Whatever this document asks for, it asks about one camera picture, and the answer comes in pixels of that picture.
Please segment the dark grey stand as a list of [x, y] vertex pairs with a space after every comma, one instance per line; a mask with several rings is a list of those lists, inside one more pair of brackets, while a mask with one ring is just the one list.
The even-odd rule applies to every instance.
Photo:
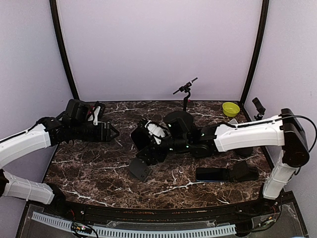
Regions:
[[143, 160], [134, 158], [129, 165], [129, 171], [139, 181], [145, 182], [151, 169]]

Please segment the blue edged black phone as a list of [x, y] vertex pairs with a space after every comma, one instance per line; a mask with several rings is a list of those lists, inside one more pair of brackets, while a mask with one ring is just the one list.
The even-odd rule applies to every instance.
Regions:
[[196, 168], [196, 181], [228, 182], [229, 175], [226, 168]]

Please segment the grey small phone stand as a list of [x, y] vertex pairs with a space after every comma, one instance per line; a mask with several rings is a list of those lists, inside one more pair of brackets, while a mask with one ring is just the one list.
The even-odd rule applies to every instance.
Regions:
[[238, 124], [238, 121], [236, 119], [232, 119], [228, 123], [229, 124]]

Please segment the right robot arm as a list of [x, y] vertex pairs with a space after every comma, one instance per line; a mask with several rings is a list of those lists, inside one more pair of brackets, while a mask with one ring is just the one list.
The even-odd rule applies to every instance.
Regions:
[[170, 152], [204, 158], [241, 148], [280, 146], [279, 160], [264, 183], [263, 196], [253, 203], [253, 211], [263, 215], [296, 170], [309, 161], [310, 151], [299, 118], [290, 109], [282, 109], [268, 119], [197, 127], [190, 113], [174, 111], [164, 117], [165, 126], [142, 119], [130, 138], [137, 148], [137, 158], [147, 165], [163, 162]]

